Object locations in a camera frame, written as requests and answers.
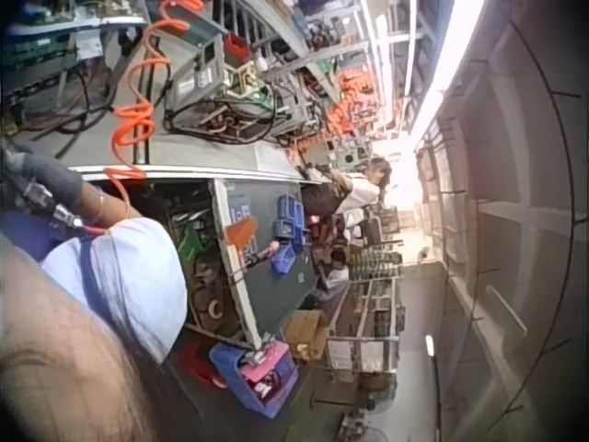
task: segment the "white cap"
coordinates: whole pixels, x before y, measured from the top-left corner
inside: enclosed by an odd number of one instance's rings
[[[42,268],[89,308],[78,238],[54,249]],[[161,363],[187,313],[187,290],[179,256],[167,231],[148,218],[127,219],[92,241],[92,268],[115,320],[128,317],[141,344]]]

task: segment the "storage rack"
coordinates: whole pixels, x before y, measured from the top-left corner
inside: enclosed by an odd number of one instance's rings
[[[329,324],[329,366],[396,373],[404,315],[397,277],[350,283]]]

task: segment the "blue parts bin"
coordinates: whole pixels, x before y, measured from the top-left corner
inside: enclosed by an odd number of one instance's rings
[[[294,226],[305,228],[305,211],[298,201],[294,203]]]
[[[294,228],[293,248],[296,253],[302,252],[305,246],[311,245],[309,233],[309,230],[306,228]]]
[[[274,236],[278,239],[293,239],[295,224],[285,219],[277,219],[274,221]]]
[[[272,268],[277,274],[288,274],[296,261],[295,250],[292,244],[282,246],[274,256],[270,258]]]
[[[298,201],[289,194],[278,198],[278,217],[287,221],[295,221],[295,206]]]
[[[290,352],[286,352],[274,368],[281,381],[280,389],[269,400],[261,401],[239,371],[239,362],[246,352],[247,350],[242,348],[218,343],[211,349],[209,357],[219,374],[225,379],[227,387],[246,408],[273,419],[286,403],[298,380],[295,362]]]
[[[274,221],[274,236],[288,240],[271,258],[274,271],[287,274],[296,261],[296,254],[310,245],[309,231],[305,228],[305,210],[293,195],[285,194],[278,198],[278,218]]]

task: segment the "fluorescent light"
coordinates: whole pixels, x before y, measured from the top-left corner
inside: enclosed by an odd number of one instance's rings
[[[427,354],[430,357],[433,357],[435,355],[433,350],[433,338],[429,334],[425,337],[425,346],[427,347]]]
[[[384,39],[388,35],[387,16],[381,14],[376,18],[376,34],[379,39]],[[383,95],[385,96],[385,121],[387,124],[393,119],[393,68],[390,63],[390,48],[388,43],[383,42],[379,45],[380,56],[382,57],[382,74],[383,74]]]
[[[420,113],[417,114],[417,118],[413,123],[413,127],[411,128],[411,133],[409,136],[409,145],[415,147],[423,138],[423,135],[432,124],[433,117],[435,117],[436,112],[442,106],[444,102],[444,93],[439,90],[428,90],[427,94],[425,94],[425,98],[423,99],[422,107],[420,108]]]
[[[448,31],[440,51],[433,81],[425,94],[420,113],[411,128],[410,146],[415,149],[430,127],[435,114],[444,102],[444,96],[464,58],[479,23],[485,0],[455,0]]]

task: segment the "hair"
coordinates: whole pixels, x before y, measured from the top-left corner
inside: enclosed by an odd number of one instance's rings
[[[390,175],[393,169],[390,167],[388,161],[382,157],[374,157],[370,160],[370,166],[378,168],[379,171],[383,172],[383,177],[378,183],[380,194],[378,195],[378,201],[382,203],[385,199],[385,193],[387,192],[387,186],[390,184]]]
[[[348,258],[343,250],[334,250],[331,252],[331,261],[341,262],[343,265],[348,263]]]

